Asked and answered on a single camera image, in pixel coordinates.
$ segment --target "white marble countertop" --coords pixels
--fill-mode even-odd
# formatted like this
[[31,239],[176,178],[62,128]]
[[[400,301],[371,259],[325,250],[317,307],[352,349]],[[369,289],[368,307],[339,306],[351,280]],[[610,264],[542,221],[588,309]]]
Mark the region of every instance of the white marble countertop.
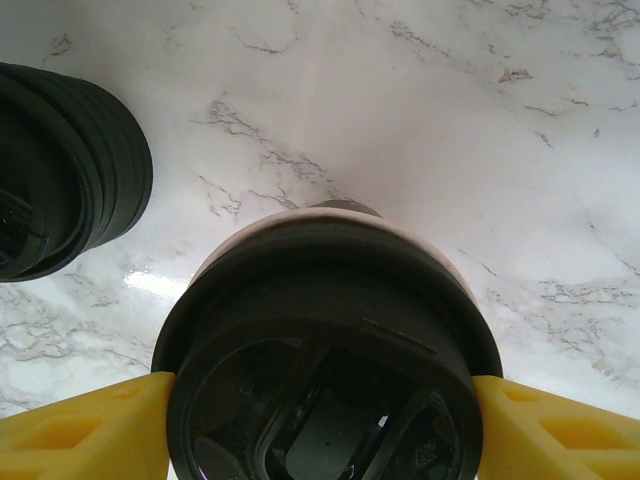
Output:
[[349,196],[468,279],[515,381],[640,418],[638,0],[5,0],[0,61],[110,90],[149,208],[0,285],[0,416],[149,370],[204,258]]

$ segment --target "yellow plastic part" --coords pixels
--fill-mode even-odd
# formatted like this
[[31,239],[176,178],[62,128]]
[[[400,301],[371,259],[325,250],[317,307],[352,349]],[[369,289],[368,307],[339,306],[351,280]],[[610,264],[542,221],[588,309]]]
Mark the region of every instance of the yellow plastic part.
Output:
[[0,480],[166,480],[172,373],[0,420]]
[[480,480],[640,480],[640,421],[501,378],[474,383]]

